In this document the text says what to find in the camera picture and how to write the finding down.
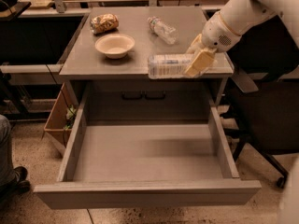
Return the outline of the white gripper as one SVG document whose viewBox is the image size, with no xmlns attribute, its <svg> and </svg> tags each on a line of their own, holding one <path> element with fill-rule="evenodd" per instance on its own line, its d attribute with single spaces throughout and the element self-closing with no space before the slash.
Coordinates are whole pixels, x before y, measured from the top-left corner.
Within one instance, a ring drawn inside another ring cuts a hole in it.
<svg viewBox="0 0 299 224">
<path fill-rule="evenodd" d="M 241 36 L 226 24 L 220 12 L 216 12 L 206 22 L 202 34 L 199 34 L 186 50 L 188 54 L 194 55 L 185 75 L 197 77 L 203 74 L 214 63 L 216 51 L 226 52 L 238 43 L 240 38 Z"/>
</svg>

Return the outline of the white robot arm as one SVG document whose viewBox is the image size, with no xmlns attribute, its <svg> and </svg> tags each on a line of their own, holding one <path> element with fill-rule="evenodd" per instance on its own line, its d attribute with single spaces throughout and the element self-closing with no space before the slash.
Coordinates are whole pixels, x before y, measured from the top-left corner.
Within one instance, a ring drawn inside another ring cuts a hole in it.
<svg viewBox="0 0 299 224">
<path fill-rule="evenodd" d="M 192 55 L 187 77 L 201 76 L 216 53 L 228 51 L 250 28 L 279 16 L 299 45 L 299 0 L 229 0 L 204 25 L 186 53 Z"/>
</svg>

